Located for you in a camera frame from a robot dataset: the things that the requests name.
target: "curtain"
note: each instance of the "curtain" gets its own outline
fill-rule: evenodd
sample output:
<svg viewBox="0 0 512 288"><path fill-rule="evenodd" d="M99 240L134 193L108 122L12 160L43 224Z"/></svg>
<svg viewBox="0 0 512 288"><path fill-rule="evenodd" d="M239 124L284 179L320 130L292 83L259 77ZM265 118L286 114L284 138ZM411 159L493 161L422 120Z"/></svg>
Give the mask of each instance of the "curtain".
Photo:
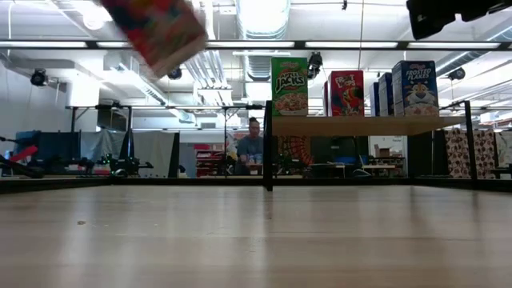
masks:
<svg viewBox="0 0 512 288"><path fill-rule="evenodd" d="M165 131L134 132L134 155L153 169L140 169L141 178L167 178L175 133Z"/></svg>
<svg viewBox="0 0 512 288"><path fill-rule="evenodd" d="M512 132L496 133L496 147L498 148L498 165L508 167L512 164Z"/></svg>
<svg viewBox="0 0 512 288"><path fill-rule="evenodd" d="M93 162L96 162L105 154L112 154L112 158L119 159L124 136L125 132L106 129L100 132L82 132L80 155Z"/></svg>
<svg viewBox="0 0 512 288"><path fill-rule="evenodd" d="M477 176L480 179L494 179L490 172L494 168L494 132L492 130L473 132ZM470 178L470 154L467 134L460 129L445 131L448 171L454 178Z"/></svg>

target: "cardboard box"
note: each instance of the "cardboard box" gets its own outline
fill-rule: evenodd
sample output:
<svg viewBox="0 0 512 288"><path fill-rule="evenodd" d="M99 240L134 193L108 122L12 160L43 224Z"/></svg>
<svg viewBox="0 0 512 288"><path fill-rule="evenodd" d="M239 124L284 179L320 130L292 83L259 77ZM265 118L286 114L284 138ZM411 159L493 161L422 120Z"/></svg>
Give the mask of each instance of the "cardboard box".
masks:
<svg viewBox="0 0 512 288"><path fill-rule="evenodd" d="M371 115L380 116L380 100L378 99L378 82L374 82L370 85L370 105Z"/></svg>
<svg viewBox="0 0 512 288"><path fill-rule="evenodd" d="M380 115L394 116L393 75L384 73L378 80L378 100Z"/></svg>
<svg viewBox="0 0 512 288"><path fill-rule="evenodd" d="M362 71L333 71L329 78L329 112L332 116L364 116Z"/></svg>
<svg viewBox="0 0 512 288"><path fill-rule="evenodd" d="M396 116L439 116L434 61L400 61L393 67Z"/></svg>
<svg viewBox="0 0 512 288"><path fill-rule="evenodd" d="M307 58L274 57L272 115L307 115Z"/></svg>
<svg viewBox="0 0 512 288"><path fill-rule="evenodd" d="M325 116L330 116L329 113L329 82L325 81L323 83L323 114Z"/></svg>
<svg viewBox="0 0 512 288"><path fill-rule="evenodd" d="M184 0L101 3L157 78L205 48L205 30Z"/></svg>

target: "white wall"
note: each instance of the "white wall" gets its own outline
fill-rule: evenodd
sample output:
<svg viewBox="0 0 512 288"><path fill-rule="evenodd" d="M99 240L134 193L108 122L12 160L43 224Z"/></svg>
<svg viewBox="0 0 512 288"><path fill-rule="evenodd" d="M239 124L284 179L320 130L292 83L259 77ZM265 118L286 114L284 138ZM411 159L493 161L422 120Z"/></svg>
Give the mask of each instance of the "white wall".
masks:
<svg viewBox="0 0 512 288"><path fill-rule="evenodd" d="M16 132L41 130L68 132L71 111L64 107L66 94L49 87L38 88L26 76L7 70L0 64L0 135L14 138ZM0 142L0 152L12 150L11 142Z"/></svg>

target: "air duct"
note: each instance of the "air duct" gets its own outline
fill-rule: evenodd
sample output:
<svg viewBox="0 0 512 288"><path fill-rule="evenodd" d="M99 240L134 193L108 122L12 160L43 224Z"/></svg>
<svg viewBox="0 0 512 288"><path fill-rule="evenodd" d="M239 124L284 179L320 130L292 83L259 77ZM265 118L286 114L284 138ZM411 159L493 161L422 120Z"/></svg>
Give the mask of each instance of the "air duct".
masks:
<svg viewBox="0 0 512 288"><path fill-rule="evenodd" d="M285 36L290 0L238 0L237 23L243 40L281 40ZM245 56L245 70L255 81L270 79L270 56Z"/></svg>
<svg viewBox="0 0 512 288"><path fill-rule="evenodd" d="M508 42L512 40L512 26L508 27L504 31L496 34L495 36L487 39L488 42ZM472 52L454 52L439 60L436 64L437 75L443 76L449 72L456 70L460 66L463 66L489 52L485 51L472 51Z"/></svg>

